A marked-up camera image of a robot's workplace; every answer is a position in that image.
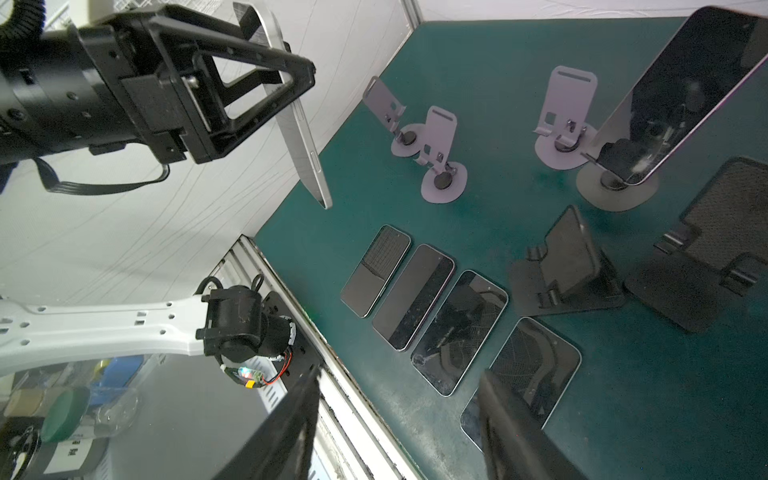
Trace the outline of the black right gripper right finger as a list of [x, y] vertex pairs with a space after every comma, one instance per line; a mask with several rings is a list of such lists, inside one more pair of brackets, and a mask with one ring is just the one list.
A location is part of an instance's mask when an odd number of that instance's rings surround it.
[[490, 479], [583, 479], [533, 418], [527, 403], [487, 370], [478, 386], [481, 443]]

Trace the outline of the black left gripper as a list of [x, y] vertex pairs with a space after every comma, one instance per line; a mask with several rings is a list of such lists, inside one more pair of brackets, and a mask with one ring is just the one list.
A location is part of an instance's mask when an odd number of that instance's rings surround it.
[[[226, 157], [315, 86], [310, 60], [251, 43], [238, 26], [181, 5], [77, 5], [74, 27], [136, 141], [163, 164]], [[212, 56], [275, 71], [227, 84]], [[266, 96], [230, 117], [226, 107], [259, 87]]]

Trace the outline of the pink phone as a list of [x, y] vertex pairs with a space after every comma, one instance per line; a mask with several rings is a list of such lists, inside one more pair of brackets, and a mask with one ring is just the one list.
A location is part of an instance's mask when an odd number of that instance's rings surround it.
[[677, 30], [583, 156], [644, 183], [767, 59], [764, 16], [706, 6]]

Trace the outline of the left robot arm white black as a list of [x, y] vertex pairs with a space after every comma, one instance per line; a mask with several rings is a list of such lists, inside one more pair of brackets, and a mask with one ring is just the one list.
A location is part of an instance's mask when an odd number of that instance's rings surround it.
[[141, 181], [129, 193], [46, 192], [31, 161], [1, 195], [1, 372], [139, 354], [199, 356], [197, 287], [297, 176], [269, 121], [224, 159], [167, 179], [148, 148], [58, 155], [65, 179]]

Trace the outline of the purple phone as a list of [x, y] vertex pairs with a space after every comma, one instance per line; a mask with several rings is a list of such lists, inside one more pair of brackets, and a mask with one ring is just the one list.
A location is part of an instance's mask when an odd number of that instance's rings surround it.
[[394, 350], [405, 350], [454, 271], [450, 256], [431, 245], [419, 245], [374, 316], [373, 329]]

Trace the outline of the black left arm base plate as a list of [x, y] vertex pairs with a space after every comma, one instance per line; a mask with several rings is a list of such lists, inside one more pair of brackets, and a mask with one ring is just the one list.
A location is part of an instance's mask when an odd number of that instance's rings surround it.
[[[264, 298], [265, 311], [272, 316], [287, 317], [292, 320], [292, 314], [282, 297], [272, 291]], [[280, 377], [283, 386], [290, 390], [307, 373], [320, 370], [325, 366], [325, 361], [315, 348], [313, 343], [306, 338], [301, 327], [295, 323], [295, 335], [292, 348], [292, 361], [287, 370]]]

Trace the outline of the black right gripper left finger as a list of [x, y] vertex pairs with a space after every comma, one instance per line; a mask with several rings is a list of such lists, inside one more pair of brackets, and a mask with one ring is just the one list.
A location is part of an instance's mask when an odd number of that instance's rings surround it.
[[217, 479], [307, 479], [318, 421], [319, 370], [303, 375]]

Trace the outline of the silver phone black screen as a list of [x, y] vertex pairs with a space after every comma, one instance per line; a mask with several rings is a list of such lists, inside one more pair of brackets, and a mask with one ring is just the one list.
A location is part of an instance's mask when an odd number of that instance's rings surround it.
[[352, 275], [340, 299], [359, 318], [366, 318], [383, 294], [412, 244], [409, 234], [383, 225]]

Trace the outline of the teal phone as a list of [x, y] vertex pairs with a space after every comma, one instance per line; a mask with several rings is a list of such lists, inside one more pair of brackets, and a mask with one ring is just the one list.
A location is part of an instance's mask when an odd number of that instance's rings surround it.
[[502, 385], [520, 396], [544, 427], [582, 363], [569, 341], [531, 317], [522, 317], [490, 365]]

